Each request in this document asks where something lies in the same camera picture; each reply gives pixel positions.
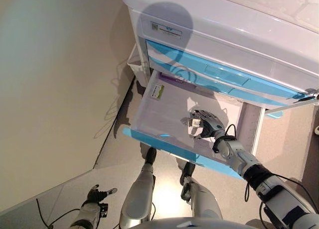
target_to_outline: robot leg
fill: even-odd
[[[194,180],[191,175],[195,165],[187,162],[180,183],[183,185],[181,198],[191,205],[193,217],[223,219],[214,195]]]
[[[131,186],[121,209],[120,228],[128,229],[150,220],[155,176],[156,149],[150,148],[140,175]]]

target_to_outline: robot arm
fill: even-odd
[[[82,204],[78,216],[75,218],[70,229],[96,229],[100,218],[105,218],[108,212],[108,204],[100,203],[108,195],[116,193],[113,188],[106,192],[98,191],[99,185],[95,185],[88,193],[87,200]]]
[[[234,136],[226,135],[224,125],[215,115],[205,111],[196,111],[195,114],[204,121],[200,136],[215,137],[215,153],[219,152],[228,165],[256,191],[266,205],[265,213],[276,228],[319,228],[319,215],[313,207],[247,152]]]

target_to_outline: blue drawer trim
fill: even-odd
[[[205,166],[207,168],[211,168],[213,170],[230,175],[232,177],[241,178],[235,171],[233,171],[229,166],[227,166],[225,164],[219,163],[217,161],[206,158],[206,157],[201,156],[199,154],[189,152],[185,149],[182,149],[180,147],[172,145],[168,142],[162,141],[158,138],[151,137],[149,135],[146,135],[144,133],[140,133],[140,132],[132,130],[130,128],[124,128],[123,133],[129,137],[135,138],[143,143],[151,145],[154,148],[162,149],[164,151],[175,154],[179,157],[188,159],[189,161],[191,161],[193,163]]]
[[[267,111],[266,111],[265,115],[267,117],[270,117],[270,118],[281,118],[284,115],[284,112],[283,111],[279,111],[279,112],[276,112],[276,113],[267,114]]]
[[[169,57],[171,60],[178,62],[185,67],[196,70],[202,74],[214,77],[218,80],[225,81],[236,86],[242,86],[244,88],[257,92],[284,98],[293,98],[296,95],[299,96],[299,99],[305,97],[304,94],[300,94],[289,88],[283,87],[273,82],[269,82],[253,75],[249,75],[233,68],[205,60],[203,58],[176,50],[168,46],[161,45],[153,41],[147,40],[147,43],[158,52]]]
[[[210,81],[208,79],[205,79],[204,77],[198,76],[192,72],[183,70],[179,67],[175,67],[172,65],[169,65],[167,63],[164,63],[162,61],[159,61],[151,56],[149,58],[154,61],[159,66],[162,66],[164,69],[170,71],[171,73],[180,76],[184,78],[185,80],[191,81],[199,86],[204,86],[206,88],[209,88],[211,90],[214,90],[216,92],[222,92],[228,94],[233,88],[230,86],[223,85],[218,82]]]
[[[228,94],[230,96],[238,97],[238,98],[248,100],[248,101],[269,104],[269,105],[274,105],[274,106],[286,106],[286,104],[283,104],[281,102],[270,100],[270,99],[264,98],[262,96],[254,95],[254,94],[249,93],[249,92],[245,92],[245,91],[242,91],[239,89],[232,88],[230,86],[223,85],[223,84],[218,83],[218,82],[208,80],[208,79],[203,78],[201,76],[198,76],[192,72],[189,72],[189,71],[183,70],[179,67],[175,67],[175,66],[169,65],[167,63],[164,63],[162,61],[159,61],[151,56],[149,56],[149,58],[150,58],[150,60],[154,61],[156,64],[158,64],[159,66],[163,67],[164,69],[172,72],[173,74],[180,76],[180,77],[183,77],[184,79],[191,81],[199,86],[209,88],[213,91],[225,93],[225,94]]]

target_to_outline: beige wall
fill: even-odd
[[[0,0],[0,212],[93,168],[133,44],[121,0]]]

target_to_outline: black cable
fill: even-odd
[[[228,126],[228,128],[227,128],[226,131],[225,131],[225,135],[227,135],[227,132],[228,132],[228,130],[229,130],[229,128],[230,128],[231,126],[234,127],[234,131],[235,131],[235,135],[234,135],[234,136],[236,137],[236,126],[235,126],[233,123]]]
[[[292,180],[292,179],[290,179],[290,178],[286,178],[286,177],[284,177],[284,176],[281,176],[281,175],[279,175],[279,174],[272,173],[272,175],[277,176],[277,177],[280,177],[280,178],[283,178],[283,179],[286,179],[286,180],[288,180],[288,181],[290,181],[290,182],[296,183],[297,185],[301,186],[302,189],[306,192],[306,194],[307,194],[308,197],[310,198],[310,201],[311,201],[311,203],[313,204],[316,213],[319,213],[318,207],[317,207],[317,205],[315,204],[313,198],[310,196],[310,193],[308,192],[308,190],[307,190],[301,183],[299,183],[299,182],[297,182],[297,181],[295,181],[295,180]]]
[[[59,216],[57,219],[55,219],[53,222],[51,222],[48,228],[52,229],[52,228],[53,228],[53,224],[54,224],[57,220],[61,219],[62,217],[64,217],[65,215],[67,215],[67,214],[69,214],[69,213],[71,213],[71,212],[73,212],[73,211],[79,211],[79,210],[80,210],[80,209],[78,209],[78,208],[69,210],[68,212],[66,212],[65,214]]]
[[[316,204],[315,204],[313,198],[311,197],[311,195],[310,195],[310,193],[308,192],[308,190],[307,190],[301,183],[299,183],[299,182],[297,182],[297,181],[295,181],[295,180],[292,180],[292,179],[290,179],[290,178],[284,177],[284,176],[282,176],[282,175],[275,174],[275,173],[272,173],[272,176],[277,176],[277,177],[279,177],[279,178],[286,179],[286,180],[288,180],[288,181],[290,181],[290,182],[293,182],[293,183],[299,185],[300,187],[302,187],[302,189],[304,189],[304,191],[306,192],[306,194],[307,194],[308,197],[310,198],[311,203],[313,204],[313,206],[314,206],[314,208],[315,208],[315,210],[316,210],[316,213],[318,213],[319,210],[318,210],[318,207],[316,206]],[[249,183],[247,183],[246,189],[245,189],[245,202],[247,202],[248,199],[249,199]],[[262,225],[264,226],[264,228],[265,228],[265,229],[268,229],[268,228],[266,227],[266,225],[265,225],[265,223],[264,223],[264,221],[263,221],[262,215],[261,215],[261,209],[262,209],[262,207],[263,207],[263,204],[264,204],[264,203],[261,202],[260,207],[259,207],[259,218],[260,218],[260,221],[261,221]]]
[[[152,216],[152,219],[151,221],[153,220],[154,216],[155,216],[155,213],[156,213],[156,207],[155,207],[155,204],[152,202],[152,205],[154,206],[154,213],[153,213],[153,216]]]
[[[115,226],[115,227],[113,227],[112,229],[115,229],[115,228],[116,228],[116,227],[118,227],[119,225],[120,225],[120,224],[119,224],[119,223],[117,223],[117,224],[116,224],[116,226]]]
[[[40,205],[39,205],[39,200],[38,200],[38,198],[36,199],[36,203],[37,203],[37,205],[38,205],[39,214],[40,214],[40,217],[41,217],[41,220],[42,220],[43,224],[46,226],[46,228],[49,228],[49,226],[45,223],[45,221],[44,221],[44,219],[43,219],[43,217],[42,217],[42,213],[41,213],[41,209],[40,209]]]
[[[249,199],[249,183],[247,182],[246,189],[245,189],[245,202],[248,202]]]
[[[260,218],[260,221],[261,221],[261,224],[264,226],[265,229],[268,229],[268,227],[266,227],[265,223],[264,223],[264,220],[263,220],[263,217],[261,216],[261,209],[263,208],[263,202],[261,202],[260,204],[260,207],[259,207],[259,218]]]

